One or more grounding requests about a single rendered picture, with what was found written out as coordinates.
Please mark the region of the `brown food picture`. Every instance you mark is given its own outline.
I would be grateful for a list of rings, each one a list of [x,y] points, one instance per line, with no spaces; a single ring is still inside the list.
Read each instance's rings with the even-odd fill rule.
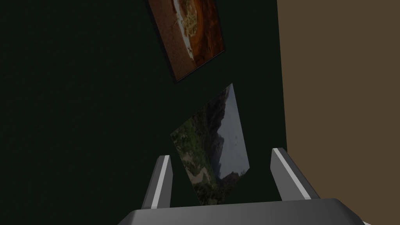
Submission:
[[[226,50],[217,0],[143,0],[174,83]]]

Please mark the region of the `mountain landscape picture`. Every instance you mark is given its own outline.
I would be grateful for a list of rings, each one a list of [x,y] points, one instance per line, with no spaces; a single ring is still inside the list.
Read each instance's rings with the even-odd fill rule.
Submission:
[[[223,204],[249,170],[233,84],[171,133],[201,205]]]

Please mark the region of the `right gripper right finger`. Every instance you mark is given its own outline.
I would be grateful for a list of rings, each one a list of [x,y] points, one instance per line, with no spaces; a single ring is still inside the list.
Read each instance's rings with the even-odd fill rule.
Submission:
[[[283,201],[320,198],[285,149],[272,149],[270,171]]]

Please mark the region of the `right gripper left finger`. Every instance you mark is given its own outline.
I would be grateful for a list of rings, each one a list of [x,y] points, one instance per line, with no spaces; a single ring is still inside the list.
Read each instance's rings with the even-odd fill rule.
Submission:
[[[169,155],[161,155],[146,191],[141,209],[169,208],[173,182],[173,171]]]

